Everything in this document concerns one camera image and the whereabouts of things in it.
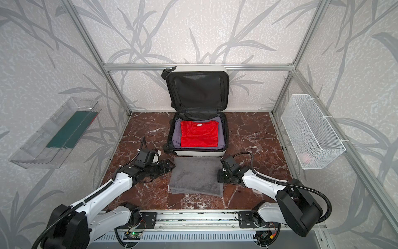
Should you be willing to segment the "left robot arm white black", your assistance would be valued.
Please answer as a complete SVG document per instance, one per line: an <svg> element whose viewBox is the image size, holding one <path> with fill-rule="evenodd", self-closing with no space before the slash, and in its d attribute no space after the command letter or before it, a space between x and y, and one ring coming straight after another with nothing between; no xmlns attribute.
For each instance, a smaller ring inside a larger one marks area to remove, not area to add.
<svg viewBox="0 0 398 249"><path fill-rule="evenodd" d="M33 243L33 248L85 249L110 230L121 226L137 227L144 221L139 207L125 202L103 215L101 210L118 196L149 177L156 179L175 168L170 160L162 160L145 168L120 167L106 184L89 196L69 205L59 205L50 216L46 229Z"/></svg>

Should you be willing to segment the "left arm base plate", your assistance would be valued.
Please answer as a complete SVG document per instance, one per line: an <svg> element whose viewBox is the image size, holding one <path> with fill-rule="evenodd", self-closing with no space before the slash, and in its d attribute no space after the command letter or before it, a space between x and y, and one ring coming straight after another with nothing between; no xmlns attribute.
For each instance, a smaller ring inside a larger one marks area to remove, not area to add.
<svg viewBox="0 0 398 249"><path fill-rule="evenodd" d="M157 212L134 213L125 227L128 229L154 229L156 220Z"/></svg>

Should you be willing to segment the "red t-shirt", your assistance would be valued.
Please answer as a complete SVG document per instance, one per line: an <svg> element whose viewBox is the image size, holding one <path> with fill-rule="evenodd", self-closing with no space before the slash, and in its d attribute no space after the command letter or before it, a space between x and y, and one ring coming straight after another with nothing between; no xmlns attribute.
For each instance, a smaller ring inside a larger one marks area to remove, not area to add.
<svg viewBox="0 0 398 249"><path fill-rule="evenodd" d="M181 147L182 148L210 148L218 146L219 122L182 121Z"/></svg>

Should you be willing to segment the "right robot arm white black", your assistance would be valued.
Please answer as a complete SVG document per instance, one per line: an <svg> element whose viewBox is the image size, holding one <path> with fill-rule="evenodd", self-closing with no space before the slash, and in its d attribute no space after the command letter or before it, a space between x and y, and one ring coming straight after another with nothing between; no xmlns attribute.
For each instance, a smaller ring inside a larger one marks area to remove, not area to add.
<svg viewBox="0 0 398 249"><path fill-rule="evenodd" d="M224 166L218 170L218 182L242 185L272 198L275 203L264 202L252 210L256 222L284 224L301 237L332 214L332 203L325 194L295 178L282 181L248 167L232 170Z"/></svg>

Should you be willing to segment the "purple trousers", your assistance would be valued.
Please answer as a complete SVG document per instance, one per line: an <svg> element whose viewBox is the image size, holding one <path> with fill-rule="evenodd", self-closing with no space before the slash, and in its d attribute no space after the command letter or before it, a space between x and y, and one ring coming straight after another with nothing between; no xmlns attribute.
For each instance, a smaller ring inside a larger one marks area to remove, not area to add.
<svg viewBox="0 0 398 249"><path fill-rule="evenodd" d="M201 121L177 119L171 138L175 148L223 149L226 137L220 116Z"/></svg>

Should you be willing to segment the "white hard-shell suitcase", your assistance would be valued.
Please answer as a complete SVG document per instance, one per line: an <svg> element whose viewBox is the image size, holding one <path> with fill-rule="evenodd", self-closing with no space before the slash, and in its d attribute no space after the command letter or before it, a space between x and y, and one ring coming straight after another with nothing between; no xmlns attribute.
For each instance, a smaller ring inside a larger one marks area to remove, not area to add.
<svg viewBox="0 0 398 249"><path fill-rule="evenodd" d="M224 110L228 106L230 78L221 65L178 65L163 70L161 77L171 98L171 106L176 113L170 121L170 131L163 145L168 154L177 156L221 157L229 144L229 128ZM226 146L223 149L175 148L171 138L177 119L185 121L208 120L220 116Z"/></svg>

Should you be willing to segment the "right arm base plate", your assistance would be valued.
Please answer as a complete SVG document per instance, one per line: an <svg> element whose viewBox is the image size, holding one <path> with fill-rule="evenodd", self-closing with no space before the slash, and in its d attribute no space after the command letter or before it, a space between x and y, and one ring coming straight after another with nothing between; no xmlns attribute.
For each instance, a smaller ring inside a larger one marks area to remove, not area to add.
<svg viewBox="0 0 398 249"><path fill-rule="evenodd" d="M239 222L240 228L278 228L279 223L265 222L257 212L252 211L240 211L235 213L235 218Z"/></svg>

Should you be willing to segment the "grey towel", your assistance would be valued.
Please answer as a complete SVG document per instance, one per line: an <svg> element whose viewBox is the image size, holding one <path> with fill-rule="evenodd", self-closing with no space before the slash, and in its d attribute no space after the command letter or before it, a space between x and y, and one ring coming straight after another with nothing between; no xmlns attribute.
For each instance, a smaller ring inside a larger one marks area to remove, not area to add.
<svg viewBox="0 0 398 249"><path fill-rule="evenodd" d="M203 194L223 196L223 185L218 182L218 170L222 168L217 157L176 157L171 171L171 194Z"/></svg>

